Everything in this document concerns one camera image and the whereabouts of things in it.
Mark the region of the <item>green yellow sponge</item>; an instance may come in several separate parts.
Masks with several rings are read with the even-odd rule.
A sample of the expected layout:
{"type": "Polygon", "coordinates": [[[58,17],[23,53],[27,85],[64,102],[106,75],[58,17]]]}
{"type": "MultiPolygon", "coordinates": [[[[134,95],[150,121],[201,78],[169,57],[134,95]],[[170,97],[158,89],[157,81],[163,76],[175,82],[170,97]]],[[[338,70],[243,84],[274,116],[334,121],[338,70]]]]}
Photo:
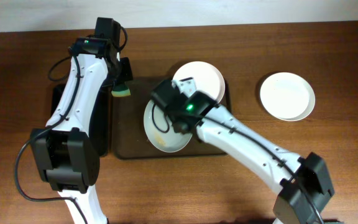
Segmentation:
{"type": "Polygon", "coordinates": [[[125,83],[121,83],[112,87],[111,95],[118,98],[127,97],[131,95],[131,91],[125,83]]]}

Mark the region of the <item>pale blue plate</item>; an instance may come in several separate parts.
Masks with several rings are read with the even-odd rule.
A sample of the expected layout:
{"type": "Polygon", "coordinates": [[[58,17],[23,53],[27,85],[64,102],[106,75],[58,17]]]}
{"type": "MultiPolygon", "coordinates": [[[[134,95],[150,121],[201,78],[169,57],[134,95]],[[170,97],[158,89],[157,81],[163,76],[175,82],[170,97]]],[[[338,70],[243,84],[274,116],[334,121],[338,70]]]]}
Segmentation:
{"type": "Polygon", "coordinates": [[[144,130],[153,146],[163,152],[178,152],[192,137],[191,133],[175,133],[172,122],[163,111],[150,100],[144,111],[144,130]]]}

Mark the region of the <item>white plate top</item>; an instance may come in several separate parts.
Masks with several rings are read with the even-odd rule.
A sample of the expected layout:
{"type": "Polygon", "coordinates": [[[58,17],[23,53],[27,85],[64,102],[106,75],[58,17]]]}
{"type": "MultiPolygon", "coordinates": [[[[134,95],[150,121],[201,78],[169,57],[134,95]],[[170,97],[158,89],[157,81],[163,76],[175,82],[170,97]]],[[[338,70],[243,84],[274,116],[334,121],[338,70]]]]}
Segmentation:
{"type": "Polygon", "coordinates": [[[192,78],[197,90],[207,93],[218,103],[221,102],[226,90],[226,84],[221,72],[207,62],[195,61],[181,66],[174,74],[174,80],[192,78]]]}

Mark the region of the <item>white plate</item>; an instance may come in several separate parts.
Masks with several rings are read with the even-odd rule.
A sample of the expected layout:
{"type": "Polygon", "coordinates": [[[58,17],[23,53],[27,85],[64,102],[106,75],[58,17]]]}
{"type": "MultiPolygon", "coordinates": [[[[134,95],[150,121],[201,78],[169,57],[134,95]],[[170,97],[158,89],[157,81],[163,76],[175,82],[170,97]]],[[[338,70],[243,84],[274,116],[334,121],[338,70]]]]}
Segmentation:
{"type": "Polygon", "coordinates": [[[264,109],[283,121],[300,121],[314,110],[316,97],[312,86],[301,76],[278,72],[261,84],[259,98],[264,109]]]}
{"type": "Polygon", "coordinates": [[[207,62],[195,61],[181,66],[174,74],[174,80],[192,78],[197,90],[207,93],[218,103],[221,102],[226,90],[226,84],[221,72],[207,62]]]}

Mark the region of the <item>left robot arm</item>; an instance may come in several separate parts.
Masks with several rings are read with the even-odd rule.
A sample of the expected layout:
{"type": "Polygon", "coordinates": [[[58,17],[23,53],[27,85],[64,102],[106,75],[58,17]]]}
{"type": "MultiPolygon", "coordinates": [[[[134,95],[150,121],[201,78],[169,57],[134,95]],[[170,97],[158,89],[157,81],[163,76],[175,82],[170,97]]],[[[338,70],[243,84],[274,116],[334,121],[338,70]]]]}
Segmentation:
{"type": "Polygon", "coordinates": [[[30,145],[40,178],[67,202],[75,223],[107,223],[96,193],[100,155],[90,139],[99,91],[122,75],[118,37],[78,38],[69,48],[65,89],[44,129],[34,129],[30,145]]]}

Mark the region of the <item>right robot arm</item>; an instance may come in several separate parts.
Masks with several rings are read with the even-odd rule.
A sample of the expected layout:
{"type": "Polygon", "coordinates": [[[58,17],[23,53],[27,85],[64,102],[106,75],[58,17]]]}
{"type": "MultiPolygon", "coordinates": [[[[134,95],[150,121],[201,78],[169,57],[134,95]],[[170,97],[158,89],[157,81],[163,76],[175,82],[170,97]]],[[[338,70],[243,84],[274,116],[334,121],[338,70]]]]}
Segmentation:
{"type": "Polygon", "coordinates": [[[301,157],[248,128],[224,106],[197,91],[169,103],[166,112],[181,131],[192,129],[204,143],[223,150],[276,194],[275,223],[322,223],[334,195],[328,167],[314,152],[301,157]]]}

